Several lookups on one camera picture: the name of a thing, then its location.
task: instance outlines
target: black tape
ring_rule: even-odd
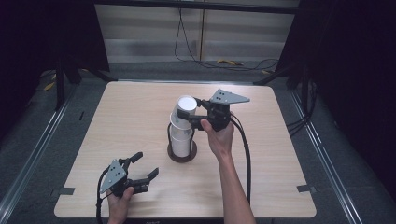
[[[84,111],[81,112],[81,115],[79,116],[79,120],[82,120],[82,117],[84,117]]]
[[[58,197],[59,195],[73,195],[75,188],[54,189],[50,196]]]
[[[308,185],[297,186],[297,190],[298,190],[300,193],[309,191],[311,194],[313,194],[313,193],[316,193],[316,192],[317,192],[317,190],[315,189],[315,187],[309,187]]]

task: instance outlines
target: white wall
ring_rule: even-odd
[[[206,1],[298,6],[298,0]],[[96,11],[110,63],[177,61],[174,56],[179,24],[177,9],[97,5]],[[196,59],[202,60],[221,58],[259,61],[278,58],[292,18],[292,15],[182,9],[192,54]],[[177,55],[183,59],[191,58],[182,30]]]

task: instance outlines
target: gray floor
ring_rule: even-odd
[[[231,81],[252,82],[264,78],[260,70],[234,72],[223,69],[207,69],[195,63],[112,63],[108,75],[123,79],[140,80],[188,80],[188,81]],[[77,86],[69,106],[56,131],[42,154],[37,167],[8,219],[8,223],[95,223],[94,218],[58,218],[53,214],[58,200],[51,193],[60,189],[68,176],[77,156],[94,111],[100,101],[106,83],[93,75],[81,71],[82,82]],[[269,84],[276,94],[286,123],[299,118],[291,92],[286,90],[287,78],[282,77]],[[41,85],[26,108],[23,117],[1,142],[0,200],[2,202],[23,165],[45,131],[56,104],[56,90],[43,91],[48,78]],[[66,93],[73,90],[67,84]],[[317,101],[312,118],[313,125],[325,146],[329,157],[348,192],[361,223],[396,223],[396,206],[388,196],[375,174],[350,146],[344,135],[336,128],[326,105]],[[337,198],[322,162],[305,129],[292,138],[297,156],[313,193],[317,215],[312,218],[258,218],[259,223],[352,223]],[[161,223],[195,223],[196,220],[159,219]],[[219,223],[221,220],[200,220],[200,223]],[[145,219],[134,223],[147,223]]]

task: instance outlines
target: human arm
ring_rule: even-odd
[[[256,223],[233,163],[233,124],[230,122],[225,129],[218,132],[213,130],[206,119],[201,119],[201,125],[219,162],[224,223]]]
[[[108,224],[121,224],[126,220],[128,215],[129,201],[131,201],[132,195],[134,194],[134,188],[129,187],[123,192],[122,198],[118,198],[113,194],[107,197],[109,218]]]

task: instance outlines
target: white cup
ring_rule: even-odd
[[[194,115],[196,108],[197,108],[197,102],[192,96],[189,95],[180,96],[170,116],[170,120],[172,124],[175,127],[179,128],[180,130],[190,129],[191,125],[189,124],[189,122],[177,116],[177,110],[180,109],[183,110],[184,112],[189,113],[190,115]]]
[[[172,125],[171,126],[171,135],[177,140],[186,140],[190,139],[192,136],[192,129],[182,130],[178,127]]]
[[[178,157],[187,157],[190,155],[190,139],[177,140],[172,136],[172,151]]]

